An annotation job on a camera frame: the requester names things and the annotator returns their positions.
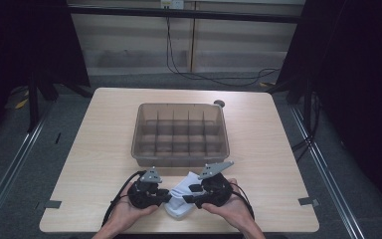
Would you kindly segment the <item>person's left hand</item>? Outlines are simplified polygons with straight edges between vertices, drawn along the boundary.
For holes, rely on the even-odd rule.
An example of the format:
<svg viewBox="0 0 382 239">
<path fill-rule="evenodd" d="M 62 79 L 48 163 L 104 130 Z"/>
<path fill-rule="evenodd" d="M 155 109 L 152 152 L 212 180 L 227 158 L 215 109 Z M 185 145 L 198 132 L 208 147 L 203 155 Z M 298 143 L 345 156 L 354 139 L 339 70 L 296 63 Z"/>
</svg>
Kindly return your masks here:
<svg viewBox="0 0 382 239">
<path fill-rule="evenodd" d="M 120 193 L 120 199 L 112 210 L 107 225 L 114 227 L 115 231 L 120 233 L 129 229 L 137 220 L 148 216 L 158 209 L 157 205 L 150 205 L 144 209 L 135 208 L 129 201 L 127 195 L 128 189 L 132 186 L 129 182 Z"/>
</svg>

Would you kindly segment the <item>person's right hand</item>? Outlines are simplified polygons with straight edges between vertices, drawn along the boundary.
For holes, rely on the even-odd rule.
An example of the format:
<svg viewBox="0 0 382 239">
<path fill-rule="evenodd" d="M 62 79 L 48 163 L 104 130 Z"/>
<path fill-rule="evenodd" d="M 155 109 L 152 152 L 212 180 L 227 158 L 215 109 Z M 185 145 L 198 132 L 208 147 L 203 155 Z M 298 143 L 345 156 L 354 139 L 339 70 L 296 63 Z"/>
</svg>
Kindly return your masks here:
<svg viewBox="0 0 382 239">
<path fill-rule="evenodd" d="M 224 218 L 231 226 L 239 231 L 243 230 L 247 223 L 253 222 L 253 217 L 249 212 L 245 202 L 239 197 L 240 191 L 237 180 L 229 179 L 234 194 L 223 206 L 216 206 L 210 203 L 203 203 L 202 208 L 206 211 Z"/>
</svg>

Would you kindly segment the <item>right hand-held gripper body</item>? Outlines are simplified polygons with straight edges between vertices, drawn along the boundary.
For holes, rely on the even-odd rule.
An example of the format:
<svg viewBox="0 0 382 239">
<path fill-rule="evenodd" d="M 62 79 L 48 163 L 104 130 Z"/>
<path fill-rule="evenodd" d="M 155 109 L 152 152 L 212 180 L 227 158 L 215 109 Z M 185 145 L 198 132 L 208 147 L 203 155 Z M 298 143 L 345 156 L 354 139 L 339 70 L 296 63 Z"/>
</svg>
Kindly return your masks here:
<svg viewBox="0 0 382 239">
<path fill-rule="evenodd" d="M 212 196 L 210 204 L 216 206 L 224 205 L 232 195 L 232 186 L 224 177 L 222 171 L 231 167 L 233 161 L 206 164 L 199 174 L 204 194 Z"/>
</svg>

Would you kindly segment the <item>black curtain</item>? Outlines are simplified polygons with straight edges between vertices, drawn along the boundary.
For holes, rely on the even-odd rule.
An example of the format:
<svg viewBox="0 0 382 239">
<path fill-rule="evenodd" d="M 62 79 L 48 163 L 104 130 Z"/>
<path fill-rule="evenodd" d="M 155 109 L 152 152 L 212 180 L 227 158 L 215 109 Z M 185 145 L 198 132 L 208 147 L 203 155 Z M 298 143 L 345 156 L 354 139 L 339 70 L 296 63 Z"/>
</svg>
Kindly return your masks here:
<svg viewBox="0 0 382 239">
<path fill-rule="evenodd" d="M 305 0 L 278 82 L 307 91 L 382 193 L 382 0 Z"/>
<path fill-rule="evenodd" d="M 67 0 L 0 0 L 0 119 L 17 87 L 55 100 L 55 84 L 89 98 L 90 80 Z"/>
</svg>

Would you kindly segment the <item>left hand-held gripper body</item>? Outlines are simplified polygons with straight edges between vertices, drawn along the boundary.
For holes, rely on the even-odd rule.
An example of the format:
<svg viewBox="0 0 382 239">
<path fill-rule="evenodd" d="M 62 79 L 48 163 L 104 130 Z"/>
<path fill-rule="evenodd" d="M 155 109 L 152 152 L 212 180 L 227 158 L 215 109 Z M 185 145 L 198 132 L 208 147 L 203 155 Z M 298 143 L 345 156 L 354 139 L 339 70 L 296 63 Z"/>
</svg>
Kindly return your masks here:
<svg viewBox="0 0 382 239">
<path fill-rule="evenodd" d="M 138 179 L 127 191 L 130 203 L 138 209 L 159 206 L 162 203 L 162 195 L 158 188 L 161 182 L 162 179 L 154 167 L 140 172 Z"/>
</svg>

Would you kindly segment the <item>white wall socket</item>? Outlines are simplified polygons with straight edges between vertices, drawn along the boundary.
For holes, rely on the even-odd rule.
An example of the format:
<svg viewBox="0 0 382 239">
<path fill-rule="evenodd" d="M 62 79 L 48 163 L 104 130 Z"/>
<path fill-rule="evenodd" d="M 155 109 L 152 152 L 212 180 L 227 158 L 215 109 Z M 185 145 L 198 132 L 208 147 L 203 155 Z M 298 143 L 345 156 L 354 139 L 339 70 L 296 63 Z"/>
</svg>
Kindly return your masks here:
<svg viewBox="0 0 382 239">
<path fill-rule="evenodd" d="M 162 9 L 183 10 L 184 0 L 160 0 Z"/>
</svg>

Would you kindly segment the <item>metal floor rail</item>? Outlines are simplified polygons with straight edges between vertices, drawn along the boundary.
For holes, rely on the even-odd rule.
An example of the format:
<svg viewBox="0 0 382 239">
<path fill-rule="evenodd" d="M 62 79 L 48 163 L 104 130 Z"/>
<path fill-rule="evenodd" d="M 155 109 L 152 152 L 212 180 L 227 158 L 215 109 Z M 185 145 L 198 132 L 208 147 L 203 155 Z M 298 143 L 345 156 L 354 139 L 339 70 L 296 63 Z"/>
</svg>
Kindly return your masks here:
<svg viewBox="0 0 382 239">
<path fill-rule="evenodd" d="M 308 149 L 348 235 L 351 239 L 365 239 L 361 227 L 343 196 L 317 143 L 312 140 L 308 144 Z"/>
<path fill-rule="evenodd" d="M 45 106 L 43 114 L 39 117 L 37 124 L 27 132 L 17 153 L 13 157 L 11 164 L 3 175 L 3 178 L 0 181 L 0 209 L 14 183 L 15 178 L 19 174 L 21 167 L 23 166 L 27 156 L 29 155 L 38 136 L 40 135 L 44 123 L 52 109 L 52 104 L 47 104 Z"/>
</svg>

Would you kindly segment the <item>black metal stand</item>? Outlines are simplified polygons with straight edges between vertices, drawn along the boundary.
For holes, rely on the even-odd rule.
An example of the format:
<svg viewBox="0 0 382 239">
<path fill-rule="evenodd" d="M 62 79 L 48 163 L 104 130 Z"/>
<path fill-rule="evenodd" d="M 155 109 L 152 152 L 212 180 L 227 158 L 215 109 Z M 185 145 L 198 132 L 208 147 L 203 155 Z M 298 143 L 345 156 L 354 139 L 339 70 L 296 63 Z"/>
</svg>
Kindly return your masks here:
<svg viewBox="0 0 382 239">
<path fill-rule="evenodd" d="M 291 105 L 296 105 L 303 99 L 302 123 L 308 133 L 311 133 L 311 103 L 312 82 L 310 79 L 296 79 L 290 83 L 286 100 Z"/>
<path fill-rule="evenodd" d="M 28 80 L 30 123 L 28 132 L 32 132 L 39 122 L 38 93 L 41 93 L 46 101 L 55 101 L 59 94 L 54 87 L 53 78 L 45 70 L 35 71 Z"/>
</svg>

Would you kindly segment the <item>black horizontal bar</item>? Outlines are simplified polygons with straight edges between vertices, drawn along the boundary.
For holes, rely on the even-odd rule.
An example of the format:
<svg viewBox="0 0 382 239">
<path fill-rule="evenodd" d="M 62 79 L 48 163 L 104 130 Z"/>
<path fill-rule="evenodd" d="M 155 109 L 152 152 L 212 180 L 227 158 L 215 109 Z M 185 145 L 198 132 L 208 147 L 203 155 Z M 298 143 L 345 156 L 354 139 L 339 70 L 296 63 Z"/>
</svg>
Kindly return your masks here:
<svg viewBox="0 0 382 239">
<path fill-rule="evenodd" d="M 69 4 L 68 9 L 74 14 L 96 14 L 113 16 L 136 16 L 136 17 L 165 17 L 204 20 L 228 20 L 249 22 L 270 22 L 299 24 L 307 22 L 307 19 L 289 15 L 266 15 L 252 13 L 231 13 L 200 10 L 167 10 L 155 8 L 121 8 L 103 7 L 95 5 Z"/>
</svg>

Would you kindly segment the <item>translucent brown divided storage box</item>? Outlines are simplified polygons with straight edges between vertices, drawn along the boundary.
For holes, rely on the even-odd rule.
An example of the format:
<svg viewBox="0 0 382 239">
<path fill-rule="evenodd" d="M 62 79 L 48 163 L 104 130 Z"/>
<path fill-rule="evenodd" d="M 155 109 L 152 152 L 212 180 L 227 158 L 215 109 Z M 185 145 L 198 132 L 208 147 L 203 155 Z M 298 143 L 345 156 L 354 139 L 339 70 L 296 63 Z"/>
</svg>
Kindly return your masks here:
<svg viewBox="0 0 382 239">
<path fill-rule="evenodd" d="M 218 104 L 142 104 L 131 156 L 140 166 L 199 167 L 230 155 L 223 107 Z"/>
</svg>

